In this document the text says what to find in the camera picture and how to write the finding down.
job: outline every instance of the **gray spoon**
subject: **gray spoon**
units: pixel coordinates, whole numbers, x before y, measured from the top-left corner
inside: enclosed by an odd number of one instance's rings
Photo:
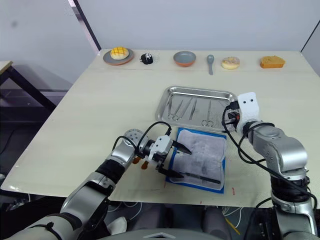
[[[206,61],[208,62],[208,65],[209,65],[209,74],[210,75],[214,74],[214,72],[212,71],[212,64],[214,63],[214,60],[215,60],[215,57],[211,54],[206,57]]]

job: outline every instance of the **bread bun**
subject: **bread bun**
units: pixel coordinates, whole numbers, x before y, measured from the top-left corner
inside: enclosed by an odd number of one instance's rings
[[[114,60],[123,60],[129,56],[129,51],[123,46],[117,46],[111,50],[110,56]]]
[[[281,57],[278,56],[264,56],[261,58],[260,66],[263,69],[282,68],[286,63]]]
[[[225,57],[222,62],[221,66],[224,69],[236,69],[240,65],[240,59],[237,58],[236,56],[228,56]]]

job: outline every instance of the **stainless steel tray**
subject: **stainless steel tray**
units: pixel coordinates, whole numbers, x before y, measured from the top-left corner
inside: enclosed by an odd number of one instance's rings
[[[235,100],[236,96],[229,91],[170,86],[162,95],[155,119],[176,127],[223,133],[222,114],[226,106]]]

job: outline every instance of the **table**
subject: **table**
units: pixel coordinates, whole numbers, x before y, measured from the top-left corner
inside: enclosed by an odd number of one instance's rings
[[[14,81],[20,88],[25,90],[31,97],[37,100],[42,106],[52,112],[56,105],[46,98],[27,79],[24,78],[13,66],[12,61],[0,61],[0,85],[7,79]]]
[[[155,121],[164,90],[176,85],[225,90],[236,95],[256,92],[261,119],[275,123],[306,148],[309,186],[320,198],[320,125],[311,122],[320,118],[320,78],[300,52],[194,51],[196,62],[187,68],[175,65],[172,57],[176,51],[171,50],[135,50],[135,58],[121,66],[105,64],[106,52],[102,50],[74,83],[16,162],[2,189],[68,196],[109,155],[117,136],[131,128],[144,131]],[[153,64],[139,61],[145,52],[152,53]],[[208,54],[215,57],[213,76],[208,73]],[[285,66],[260,68],[260,58],[270,55],[284,58]],[[227,56],[239,57],[240,67],[223,69],[220,63]],[[155,127],[149,136],[155,138],[165,129]],[[270,176],[257,166],[242,162],[229,139],[227,144],[223,195],[166,183],[165,176],[154,169],[141,170],[140,161],[125,172],[110,199],[254,207],[270,196]],[[261,158],[248,142],[244,142],[244,149],[254,158]]]

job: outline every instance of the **metal robot arm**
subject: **metal robot arm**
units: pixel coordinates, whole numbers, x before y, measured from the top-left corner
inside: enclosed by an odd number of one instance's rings
[[[254,150],[265,158],[270,170],[307,191],[310,182],[305,168],[308,156],[303,145],[271,125],[257,126],[248,132],[250,128],[262,123],[259,119],[256,94],[241,94],[237,100],[239,115],[234,118],[237,132],[241,135],[248,133],[246,137]],[[270,177],[271,198],[281,235],[286,236],[292,232],[317,235],[310,195],[302,193],[272,174]]]
[[[147,161],[167,176],[181,176],[173,170],[163,168],[172,146],[185,153],[191,152],[182,144],[172,140],[171,128],[156,141],[143,137],[138,129],[131,129],[124,139],[112,150],[106,160],[92,172],[65,200],[60,213],[48,215],[26,229],[16,233],[9,240],[76,240],[85,232],[93,231],[105,218],[109,200],[116,184],[135,159],[148,156]]]

